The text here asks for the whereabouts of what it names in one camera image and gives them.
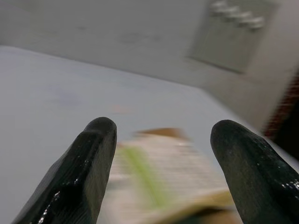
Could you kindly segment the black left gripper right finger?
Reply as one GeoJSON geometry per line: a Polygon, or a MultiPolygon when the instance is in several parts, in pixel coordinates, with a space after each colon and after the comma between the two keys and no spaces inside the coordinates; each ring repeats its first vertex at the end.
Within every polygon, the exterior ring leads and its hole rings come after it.
{"type": "Polygon", "coordinates": [[[264,138],[221,120],[210,143],[243,223],[299,222],[299,174],[264,138]]]}

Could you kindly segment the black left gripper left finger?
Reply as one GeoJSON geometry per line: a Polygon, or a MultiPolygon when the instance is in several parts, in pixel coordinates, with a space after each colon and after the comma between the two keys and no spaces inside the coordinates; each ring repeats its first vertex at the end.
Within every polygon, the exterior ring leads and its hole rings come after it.
{"type": "Polygon", "coordinates": [[[92,120],[49,168],[14,224],[94,224],[117,143],[109,118],[92,120]]]}

